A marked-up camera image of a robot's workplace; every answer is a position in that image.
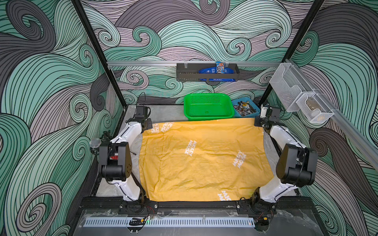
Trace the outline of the yellow printed pillowcase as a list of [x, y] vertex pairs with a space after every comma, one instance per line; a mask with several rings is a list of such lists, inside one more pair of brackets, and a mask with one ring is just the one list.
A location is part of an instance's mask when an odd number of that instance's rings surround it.
[[273, 172], [253, 118], [155, 124], [143, 133], [140, 182], [152, 201], [249, 198]]

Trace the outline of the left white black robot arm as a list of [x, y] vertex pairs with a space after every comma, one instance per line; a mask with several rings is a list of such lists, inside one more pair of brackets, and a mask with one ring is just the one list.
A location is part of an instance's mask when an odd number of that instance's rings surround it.
[[150, 118], [131, 119], [119, 134], [99, 146], [98, 172], [109, 185], [115, 186], [125, 201], [138, 201], [141, 188], [132, 177], [130, 145], [139, 134], [152, 129]]

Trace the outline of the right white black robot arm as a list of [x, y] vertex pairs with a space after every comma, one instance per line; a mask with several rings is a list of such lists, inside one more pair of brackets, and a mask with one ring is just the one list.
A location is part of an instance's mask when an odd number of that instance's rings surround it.
[[255, 118], [255, 126], [264, 131], [281, 149], [276, 164], [276, 176], [266, 185], [255, 190], [256, 202], [275, 204], [287, 192], [312, 185], [316, 178], [318, 152], [301, 143], [287, 127], [269, 118]]

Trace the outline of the blue bin of small parts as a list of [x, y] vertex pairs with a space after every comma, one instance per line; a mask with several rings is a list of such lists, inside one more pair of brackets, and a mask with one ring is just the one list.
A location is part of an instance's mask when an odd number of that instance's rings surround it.
[[260, 115], [258, 106], [248, 97], [232, 100], [235, 118], [255, 118]]

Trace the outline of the green plastic basket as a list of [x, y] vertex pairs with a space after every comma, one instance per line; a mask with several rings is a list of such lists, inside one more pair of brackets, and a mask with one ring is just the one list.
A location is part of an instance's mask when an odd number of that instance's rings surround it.
[[223, 93], [193, 93], [184, 97], [184, 115], [189, 121], [231, 119], [234, 108]]

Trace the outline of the blue snack packet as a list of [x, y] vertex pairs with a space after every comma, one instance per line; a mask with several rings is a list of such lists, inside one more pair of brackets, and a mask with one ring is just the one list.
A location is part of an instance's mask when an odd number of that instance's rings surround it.
[[[229, 67], [226, 67], [225, 63], [222, 63], [222, 62], [216, 62], [215, 67], [201, 69], [198, 72], [199, 74], [234, 74], [234, 70]], [[211, 82], [234, 82], [235, 79], [216, 78], [216, 79], [209, 79], [209, 82], [210, 81]]]

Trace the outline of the large clear wall bin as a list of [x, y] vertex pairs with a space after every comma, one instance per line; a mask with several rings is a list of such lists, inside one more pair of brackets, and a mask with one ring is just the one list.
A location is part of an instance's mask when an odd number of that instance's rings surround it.
[[293, 64], [281, 63], [269, 82], [287, 112], [300, 110], [297, 100], [305, 91], [300, 79], [301, 76]]

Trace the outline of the small clear wall bin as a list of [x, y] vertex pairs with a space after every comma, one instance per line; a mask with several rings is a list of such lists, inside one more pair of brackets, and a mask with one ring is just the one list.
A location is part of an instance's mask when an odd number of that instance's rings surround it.
[[296, 104], [312, 124], [323, 124], [334, 116], [333, 110], [315, 92], [303, 92]]

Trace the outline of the black wall shelf tray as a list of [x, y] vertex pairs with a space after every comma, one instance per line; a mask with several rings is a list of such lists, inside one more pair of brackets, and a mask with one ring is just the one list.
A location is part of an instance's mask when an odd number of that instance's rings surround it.
[[237, 64], [179, 63], [176, 79], [180, 82], [236, 82], [240, 70]]

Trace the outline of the back aluminium rail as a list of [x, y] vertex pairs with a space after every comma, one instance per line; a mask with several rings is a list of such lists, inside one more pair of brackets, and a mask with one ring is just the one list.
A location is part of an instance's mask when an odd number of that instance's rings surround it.
[[[176, 66], [177, 64], [215, 64], [216, 61], [107, 61], [109, 67], [119, 66]], [[240, 67], [276, 67], [280, 62], [250, 62], [250, 61], [233, 61], [224, 62], [225, 64], [237, 64]]]

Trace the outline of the aluminium rail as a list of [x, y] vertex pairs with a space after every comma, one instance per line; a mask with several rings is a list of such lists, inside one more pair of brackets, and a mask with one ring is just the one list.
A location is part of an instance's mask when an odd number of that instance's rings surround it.
[[[176, 66], [177, 64], [215, 64], [216, 61], [107, 61], [109, 67], [119, 66]], [[276, 67], [280, 62], [250, 62], [250, 61], [233, 61], [224, 62], [225, 64], [237, 64], [240, 67]]]
[[301, 69], [290, 59], [285, 60], [286, 63], [293, 65], [296, 72], [303, 78], [303, 81], [314, 91], [320, 100], [326, 104], [334, 115], [331, 117], [333, 122], [348, 137], [351, 143], [366, 157], [367, 161], [374, 169], [378, 170], [378, 149], [372, 145], [365, 136], [347, 119], [347, 117], [336, 108], [336, 106], [328, 99], [325, 93], [319, 90], [301, 71]]

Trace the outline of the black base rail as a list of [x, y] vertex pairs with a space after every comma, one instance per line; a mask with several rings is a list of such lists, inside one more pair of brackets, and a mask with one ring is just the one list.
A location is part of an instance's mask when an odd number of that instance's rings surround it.
[[276, 213], [278, 210], [305, 210], [315, 207], [309, 197], [284, 196], [275, 204], [263, 205], [255, 203], [251, 199], [241, 198], [236, 201], [219, 202], [155, 202], [149, 199], [143, 201], [128, 202], [121, 197], [85, 197], [79, 205], [80, 210], [115, 210], [121, 214], [146, 215], [168, 214], [173, 211], [193, 210], [193, 211], [235, 211], [237, 214], [247, 214], [249, 216], [260, 214]]

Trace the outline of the right aluminium rail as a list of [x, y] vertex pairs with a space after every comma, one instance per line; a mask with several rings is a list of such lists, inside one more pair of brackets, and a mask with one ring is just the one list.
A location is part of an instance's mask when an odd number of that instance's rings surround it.
[[347, 119], [347, 117], [336, 108], [336, 106], [328, 99], [325, 93], [319, 90], [301, 71], [301, 69], [290, 59], [285, 60], [286, 63], [293, 65], [296, 72], [303, 78], [303, 81], [314, 91], [320, 100], [326, 104], [334, 115], [331, 117], [333, 122], [348, 137], [351, 143], [366, 157], [367, 161], [374, 169], [378, 170], [378, 149], [372, 145], [365, 136]]

